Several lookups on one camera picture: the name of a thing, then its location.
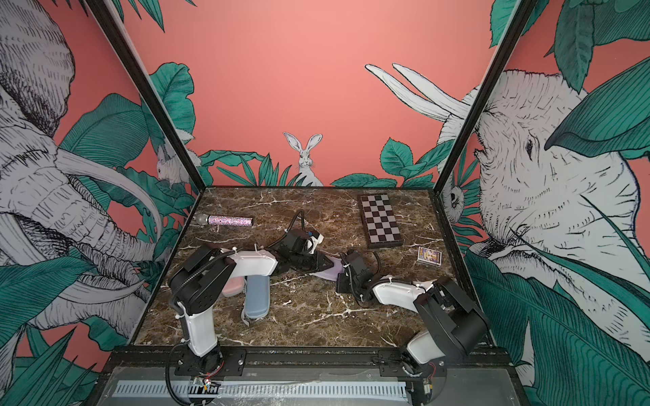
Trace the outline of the blue zippered umbrella case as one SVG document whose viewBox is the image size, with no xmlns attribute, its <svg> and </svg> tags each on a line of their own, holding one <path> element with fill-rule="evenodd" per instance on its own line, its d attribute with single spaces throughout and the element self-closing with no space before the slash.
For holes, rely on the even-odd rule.
<svg viewBox="0 0 650 406">
<path fill-rule="evenodd" d="M 250 276 L 246 279 L 245 304 L 241 319 L 246 326 L 267 316 L 270 309 L 270 277 Z"/>
</svg>

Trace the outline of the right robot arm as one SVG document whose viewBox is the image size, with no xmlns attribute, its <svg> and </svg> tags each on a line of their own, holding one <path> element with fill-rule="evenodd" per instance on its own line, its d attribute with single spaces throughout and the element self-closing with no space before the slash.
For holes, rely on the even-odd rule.
<svg viewBox="0 0 650 406">
<path fill-rule="evenodd" d="M 409 377 L 433 377 L 446 361 L 464 360 L 489 331 L 481 308 L 452 279 L 406 282 L 379 277 L 356 250 L 340 255 L 336 291 L 358 304 L 397 306 L 418 314 L 426 329 L 400 348 L 399 364 Z"/>
</svg>

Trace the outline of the purple zippered umbrella case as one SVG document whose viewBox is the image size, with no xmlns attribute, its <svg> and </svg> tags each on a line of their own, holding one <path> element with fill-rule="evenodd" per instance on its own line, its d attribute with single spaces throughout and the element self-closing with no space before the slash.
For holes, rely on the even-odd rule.
<svg viewBox="0 0 650 406">
<path fill-rule="evenodd" d="M 338 275 L 340 275 L 341 272 L 343 272 L 343 265 L 341 263 L 340 258 L 331 257 L 329 255 L 327 256 L 327 258 L 329 260 L 331 260 L 331 262 L 333 262 L 332 267 L 330 267 L 330 268 L 328 268 L 328 269 L 326 269 L 324 271 L 313 272 L 311 275 L 314 276 L 314 277 L 319 277 L 321 279 L 330 281 L 330 282 L 335 282 L 337 280 L 337 278 L 338 278 Z"/>
</svg>

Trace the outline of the pink zippered umbrella case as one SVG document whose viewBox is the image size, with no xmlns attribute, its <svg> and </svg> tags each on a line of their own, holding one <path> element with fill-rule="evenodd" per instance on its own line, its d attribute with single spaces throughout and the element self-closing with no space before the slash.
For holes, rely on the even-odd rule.
<svg viewBox="0 0 650 406">
<path fill-rule="evenodd" d="M 221 294 L 223 297 L 233 297 L 241 294 L 245 290 L 245 284 L 245 277 L 232 277 L 226 282 Z"/>
</svg>

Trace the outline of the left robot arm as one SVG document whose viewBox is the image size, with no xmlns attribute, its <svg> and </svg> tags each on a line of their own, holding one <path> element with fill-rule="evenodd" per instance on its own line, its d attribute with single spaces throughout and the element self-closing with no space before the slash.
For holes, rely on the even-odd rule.
<svg viewBox="0 0 650 406">
<path fill-rule="evenodd" d="M 316 274 L 340 272 L 341 262 L 318 250 L 323 235 L 294 229 L 269 247 L 221 250 L 206 244 L 171 277 L 169 306 L 180 319 L 185 343 L 202 359 L 218 348 L 213 305 L 235 277 L 270 277 L 289 269 Z"/>
</svg>

